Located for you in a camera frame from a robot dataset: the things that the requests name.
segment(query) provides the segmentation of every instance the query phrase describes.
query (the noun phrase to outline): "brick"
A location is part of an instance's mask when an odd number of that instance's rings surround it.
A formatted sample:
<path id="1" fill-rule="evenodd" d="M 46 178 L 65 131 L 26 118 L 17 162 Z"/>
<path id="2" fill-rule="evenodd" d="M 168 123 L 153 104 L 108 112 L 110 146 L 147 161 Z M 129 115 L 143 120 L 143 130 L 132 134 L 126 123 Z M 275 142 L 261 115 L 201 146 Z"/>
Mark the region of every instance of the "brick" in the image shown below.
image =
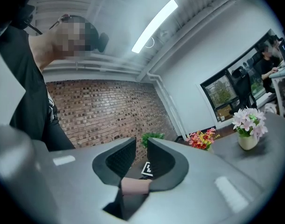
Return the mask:
<path id="1" fill-rule="evenodd" d="M 76 148 L 136 137 L 138 162 L 146 156 L 141 145 L 145 132 L 177 134 L 152 84 L 109 80 L 47 83 L 58 108 L 60 125 Z"/>

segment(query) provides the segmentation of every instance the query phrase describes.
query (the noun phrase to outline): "linear light fixture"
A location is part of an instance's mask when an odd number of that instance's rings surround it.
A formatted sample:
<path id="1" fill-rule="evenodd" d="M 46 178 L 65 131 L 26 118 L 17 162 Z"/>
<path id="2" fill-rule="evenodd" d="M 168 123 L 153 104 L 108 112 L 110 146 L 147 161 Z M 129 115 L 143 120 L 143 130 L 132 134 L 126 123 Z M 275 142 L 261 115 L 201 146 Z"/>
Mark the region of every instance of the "linear light fixture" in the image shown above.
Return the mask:
<path id="1" fill-rule="evenodd" d="M 147 41 L 151 38 L 154 32 L 160 27 L 160 25 L 165 21 L 166 18 L 178 7 L 175 0 L 170 0 L 157 15 L 153 18 L 153 20 L 149 23 L 146 29 L 143 31 L 141 36 L 138 38 L 135 43 L 132 51 L 135 53 L 139 53 Z"/>

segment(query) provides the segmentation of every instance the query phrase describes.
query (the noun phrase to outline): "ceiling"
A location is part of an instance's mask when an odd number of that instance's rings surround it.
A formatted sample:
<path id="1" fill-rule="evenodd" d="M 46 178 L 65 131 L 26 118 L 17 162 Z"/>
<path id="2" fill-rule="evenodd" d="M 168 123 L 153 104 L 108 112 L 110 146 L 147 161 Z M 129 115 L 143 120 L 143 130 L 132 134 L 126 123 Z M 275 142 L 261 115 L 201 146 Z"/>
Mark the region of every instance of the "ceiling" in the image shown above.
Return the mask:
<path id="1" fill-rule="evenodd" d="M 63 14 L 81 15 L 109 42 L 103 53 L 93 51 L 78 62 L 91 71 L 118 72 L 138 76 L 153 57 L 185 24 L 216 0 L 175 0 L 178 8 L 152 36 L 154 46 L 137 54 L 131 51 L 149 22 L 170 0 L 32 0 L 36 7 L 32 24 L 43 33 Z M 55 61 L 46 70 L 75 68 L 75 62 Z"/>

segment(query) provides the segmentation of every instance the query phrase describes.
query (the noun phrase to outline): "black window frame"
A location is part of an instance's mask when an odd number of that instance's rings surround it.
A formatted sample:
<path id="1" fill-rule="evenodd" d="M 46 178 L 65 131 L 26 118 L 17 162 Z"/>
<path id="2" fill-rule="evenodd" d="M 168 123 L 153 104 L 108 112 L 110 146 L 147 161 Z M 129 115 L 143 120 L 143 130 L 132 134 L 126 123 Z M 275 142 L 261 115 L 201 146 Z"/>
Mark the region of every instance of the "black window frame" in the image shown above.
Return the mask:
<path id="1" fill-rule="evenodd" d="M 235 91 L 234 82 L 233 82 L 233 80 L 232 80 L 232 78 L 231 78 L 231 74 L 229 73 L 228 69 L 229 69 L 230 67 L 232 67 L 234 64 L 236 64 L 239 60 L 241 60 L 241 59 L 242 59 L 246 54 L 248 54 L 252 49 L 255 49 L 257 52 L 259 52 L 259 49 L 260 49 L 260 48 L 259 48 L 259 45 L 260 45 L 261 43 L 266 42 L 266 41 L 270 38 L 270 31 L 271 31 L 271 29 L 270 29 L 268 32 L 266 32 L 265 35 L 262 36 L 262 37 L 259 39 L 259 41 L 257 41 L 253 46 L 251 46 L 251 47 L 250 47 L 247 51 L 245 51 L 241 56 L 239 56 L 237 59 L 235 59 L 230 65 L 226 66 L 226 67 L 225 67 L 224 69 L 222 69 L 220 72 L 218 72 L 217 74 L 211 76 L 209 79 L 207 79 L 206 81 L 204 81 L 203 83 L 200 84 L 200 86 L 202 87 L 202 89 L 203 89 L 205 95 L 207 96 L 207 99 L 209 100 L 209 103 L 210 103 L 210 105 L 211 105 L 211 107 L 212 107 L 212 109 L 213 109 L 213 112 L 214 112 L 215 116 L 216 116 L 216 113 L 218 112 L 219 109 L 222 109 L 222 108 L 224 108 L 224 107 L 226 107 L 226 106 L 228 106 L 228 105 L 230 105 L 231 109 L 233 109 L 233 105 L 232 105 L 232 104 L 233 104 L 234 102 L 238 101 L 239 98 L 238 98 L 238 96 L 236 95 L 235 98 L 233 98 L 233 99 L 227 101 L 226 103 L 224 103 L 224 104 L 222 104 L 222 105 L 220 105 L 220 106 L 218 106 L 218 107 L 215 107 L 215 105 L 214 105 L 212 99 L 210 98 L 209 93 L 208 93 L 207 90 L 206 90 L 206 86 L 209 86 L 210 84 L 212 84 L 212 83 L 215 82 L 216 80 L 220 79 L 221 77 L 226 76 L 226 77 L 228 78 L 228 80 L 230 81 L 230 84 L 231 84 L 233 90 Z"/>

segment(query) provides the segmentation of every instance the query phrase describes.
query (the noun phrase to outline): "black shirt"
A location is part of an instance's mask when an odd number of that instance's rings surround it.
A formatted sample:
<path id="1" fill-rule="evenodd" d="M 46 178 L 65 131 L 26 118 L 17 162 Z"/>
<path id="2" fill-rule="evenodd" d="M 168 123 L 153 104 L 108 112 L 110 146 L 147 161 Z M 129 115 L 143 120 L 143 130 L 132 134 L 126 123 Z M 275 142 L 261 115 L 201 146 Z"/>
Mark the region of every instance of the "black shirt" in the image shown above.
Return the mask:
<path id="1" fill-rule="evenodd" d="M 274 56 L 270 57 L 270 60 L 268 61 L 263 58 L 261 61 L 259 61 L 257 65 L 259 67 L 258 72 L 261 75 L 264 75 L 268 73 L 269 71 L 271 71 L 273 67 L 277 67 L 279 63 L 280 63 L 280 60 Z M 269 90 L 271 84 L 272 84 L 272 81 L 269 77 L 263 80 L 263 87 L 266 90 Z"/>
<path id="2" fill-rule="evenodd" d="M 9 26 L 0 37 L 0 54 L 26 93 L 10 121 L 12 127 L 42 140 L 48 121 L 49 100 L 44 78 L 29 47 L 28 34 Z"/>

